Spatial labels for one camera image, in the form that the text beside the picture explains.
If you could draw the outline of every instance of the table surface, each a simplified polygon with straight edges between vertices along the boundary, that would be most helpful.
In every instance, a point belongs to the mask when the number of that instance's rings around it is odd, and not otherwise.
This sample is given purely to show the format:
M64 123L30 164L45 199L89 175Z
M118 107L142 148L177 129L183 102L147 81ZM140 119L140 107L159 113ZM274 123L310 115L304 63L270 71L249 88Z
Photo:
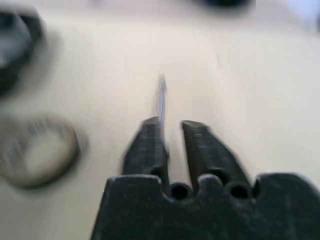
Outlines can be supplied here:
M171 182L189 183L181 120L206 123L252 180L295 172L320 186L320 42L288 22L44 12L47 43L0 111L54 113L88 147L63 180L38 191L0 184L2 239L87 240L104 185L167 84Z

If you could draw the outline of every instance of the white table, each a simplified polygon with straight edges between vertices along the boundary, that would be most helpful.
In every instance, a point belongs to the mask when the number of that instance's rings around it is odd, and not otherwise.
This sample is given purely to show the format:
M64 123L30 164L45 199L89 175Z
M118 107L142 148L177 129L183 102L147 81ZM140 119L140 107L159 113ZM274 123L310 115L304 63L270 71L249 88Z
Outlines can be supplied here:
M200 21L42 15L48 46L0 112L59 114L87 134L89 150L41 191L0 184L1 239L90 238L107 178L119 174L141 121L155 114L160 72L172 182L189 182L180 121L193 120L212 128L252 180L296 172L320 187L317 36L288 23L236 24L208 14Z

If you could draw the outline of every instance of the beige surface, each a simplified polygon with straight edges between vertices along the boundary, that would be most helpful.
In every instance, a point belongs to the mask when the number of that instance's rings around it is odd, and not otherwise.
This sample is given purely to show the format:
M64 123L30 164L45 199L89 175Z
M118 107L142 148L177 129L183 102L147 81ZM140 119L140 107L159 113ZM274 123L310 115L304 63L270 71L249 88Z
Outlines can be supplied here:
M188 182L181 120L212 127L253 178L294 171L320 186L319 39L270 29L113 17L45 18L48 45L0 112L59 114L89 151L64 181L29 192L0 184L4 240L87 240L106 179L167 83L170 179Z

